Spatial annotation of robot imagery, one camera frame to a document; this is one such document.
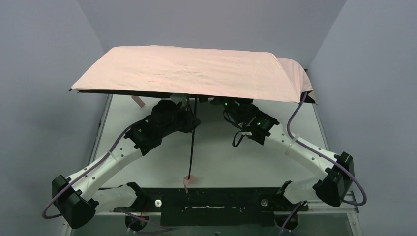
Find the robotic arm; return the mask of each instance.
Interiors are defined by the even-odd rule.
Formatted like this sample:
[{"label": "robotic arm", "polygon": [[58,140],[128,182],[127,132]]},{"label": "robotic arm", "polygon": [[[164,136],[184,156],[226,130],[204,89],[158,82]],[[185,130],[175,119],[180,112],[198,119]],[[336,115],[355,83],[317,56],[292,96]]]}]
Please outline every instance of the robotic arm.
[{"label": "robotic arm", "polygon": [[[73,229],[85,225],[97,212],[111,211],[117,207],[142,207],[146,194],[136,183],[105,190],[100,190],[100,187],[126,165],[159,146],[167,135],[176,131],[190,133],[201,123],[184,101],[178,104],[171,100],[159,101],[151,115],[136,122],[122,134],[124,139],[120,139],[117,148],[115,144],[108,153],[68,178],[60,175],[53,180],[54,205]],[[321,199],[331,206],[340,206],[352,181],[332,163],[297,144],[296,140],[323,155],[331,156],[351,174],[352,157],[346,153],[339,156],[321,150],[298,136],[293,139],[282,124],[260,111],[252,101],[216,97],[211,103],[225,108],[225,120],[239,128],[242,135],[285,153],[315,175],[299,182],[286,182],[277,193],[282,194],[285,201],[295,204]]]}]

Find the bolt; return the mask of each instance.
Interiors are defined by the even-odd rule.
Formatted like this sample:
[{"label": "bolt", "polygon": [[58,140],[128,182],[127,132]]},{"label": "bolt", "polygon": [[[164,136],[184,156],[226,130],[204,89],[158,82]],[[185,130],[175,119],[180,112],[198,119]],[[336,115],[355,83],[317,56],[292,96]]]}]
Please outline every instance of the bolt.
[{"label": "bolt", "polygon": [[162,206],[162,201],[161,200],[156,200],[155,201],[155,207],[161,207]]},{"label": "bolt", "polygon": [[268,206],[268,200],[267,199],[262,199],[261,206],[263,206],[263,207]]}]

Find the wall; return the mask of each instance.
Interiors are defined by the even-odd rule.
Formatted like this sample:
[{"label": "wall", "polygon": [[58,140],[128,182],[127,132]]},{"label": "wall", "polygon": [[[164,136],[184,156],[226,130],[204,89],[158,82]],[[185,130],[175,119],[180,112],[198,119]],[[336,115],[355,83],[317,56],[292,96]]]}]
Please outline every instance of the wall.
[{"label": "wall", "polygon": [[348,0],[308,70],[329,146],[355,158],[368,194],[366,236],[416,235],[416,9]]},{"label": "wall", "polygon": [[266,51],[307,67],[346,0],[78,0],[105,49]]},{"label": "wall", "polygon": [[1,1],[0,35],[0,235],[56,236],[51,181],[87,163],[105,100],[68,89],[103,50],[75,0]]}]

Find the white round knob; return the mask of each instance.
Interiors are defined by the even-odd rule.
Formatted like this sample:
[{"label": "white round knob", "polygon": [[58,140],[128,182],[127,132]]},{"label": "white round knob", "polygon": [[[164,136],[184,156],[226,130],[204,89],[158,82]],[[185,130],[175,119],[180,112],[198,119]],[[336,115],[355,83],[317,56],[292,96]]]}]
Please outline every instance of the white round knob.
[{"label": "white round knob", "polygon": [[161,207],[162,206],[162,201],[161,200],[156,200],[155,201],[155,207]]}]

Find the purple cable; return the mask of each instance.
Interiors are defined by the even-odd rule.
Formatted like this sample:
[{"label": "purple cable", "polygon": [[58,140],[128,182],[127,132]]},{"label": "purple cable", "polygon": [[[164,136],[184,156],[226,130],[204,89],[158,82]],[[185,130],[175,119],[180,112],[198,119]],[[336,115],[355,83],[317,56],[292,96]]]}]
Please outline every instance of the purple cable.
[{"label": "purple cable", "polygon": [[115,209],[115,211],[118,211],[118,212],[124,213],[124,214],[129,215],[129,216],[132,216],[133,218],[136,218],[136,219],[138,219],[138,220],[140,220],[140,221],[143,221],[143,222],[146,222],[146,223],[148,223],[148,224],[151,224],[151,225],[154,225],[154,226],[157,226],[157,227],[159,227],[159,228],[164,229],[164,230],[160,230],[160,231],[151,231],[151,232],[139,232],[139,231],[138,231],[138,232],[135,232],[136,234],[139,234],[139,235],[155,235],[155,234],[165,233],[165,232],[168,232],[168,231],[173,230],[173,228],[169,228],[169,227],[165,227],[165,226],[162,226],[162,225],[158,225],[158,224],[156,224],[156,223],[153,223],[153,222],[151,222],[151,221],[148,221],[148,220],[142,219],[141,217],[139,217],[139,216],[137,216],[137,215],[134,215],[134,214],[132,214],[132,213],[130,213],[130,212],[127,212],[127,211],[124,211],[124,210],[121,210],[121,209]]},{"label": "purple cable", "polygon": [[46,211],[52,206],[52,204],[67,190],[69,189],[72,185],[74,185],[77,181],[79,181],[80,179],[82,179],[85,175],[87,175],[88,173],[90,173],[92,170],[94,170],[95,168],[97,168],[99,165],[101,165],[104,161],[106,161],[106,159],[110,156],[110,152],[112,152],[117,144],[119,143],[119,141],[121,140],[121,138],[123,137],[123,135],[134,125],[136,125],[138,122],[135,122],[131,125],[129,125],[127,128],[124,129],[124,131],[118,136],[118,138],[116,139],[116,141],[114,142],[114,144],[110,147],[110,150],[103,156],[103,158],[98,161],[95,165],[93,165],[90,169],[86,170],[84,173],[82,173],[80,176],[78,176],[77,178],[75,178],[75,180],[73,180],[72,182],[70,182],[65,188],[63,188],[59,193],[57,193],[52,200],[46,205],[45,209],[42,211],[42,217],[44,219],[54,219],[57,217],[62,216],[62,214],[57,214],[57,215],[46,215]]},{"label": "purple cable", "polygon": [[303,206],[306,202],[302,203],[299,202],[296,207],[294,208],[293,211],[291,211],[290,215],[288,215],[287,219],[285,219],[284,224],[282,224],[281,226],[281,230],[279,231],[278,236],[281,236],[282,232],[284,232],[285,226],[288,224],[288,221],[290,221],[291,217],[293,217],[293,215],[298,211],[298,209]]},{"label": "purple cable", "polygon": [[[290,131],[290,124],[293,121],[294,117],[296,116],[297,112],[300,110],[302,104],[304,103],[304,100],[307,96],[307,92],[304,93],[300,103],[298,104],[297,109],[294,111],[294,113],[291,115],[290,119],[288,120],[287,123],[287,132],[288,135],[291,137],[291,139],[294,139],[294,135],[291,133]],[[359,183],[359,181],[353,176],[353,174],[351,174],[348,170],[346,170],[342,165],[340,165],[339,163],[335,162],[334,160],[330,159],[329,157],[319,153],[318,151],[312,149],[311,147],[309,147],[308,145],[306,145],[305,143],[296,140],[296,143],[298,143],[299,145],[303,146],[304,148],[310,150],[311,152],[317,154],[318,156],[326,159],[327,161],[331,162],[333,165],[337,166],[339,169],[341,169],[347,176],[349,176],[349,178],[357,185],[357,187],[359,188],[360,192],[362,193],[363,196],[363,200],[361,203],[355,203],[355,202],[350,202],[350,201],[346,201],[346,200],[342,200],[342,202],[347,203],[347,204],[351,204],[354,206],[363,206],[365,205],[366,201],[368,200],[368,197],[366,196],[365,190],[363,189],[362,185]]]}]

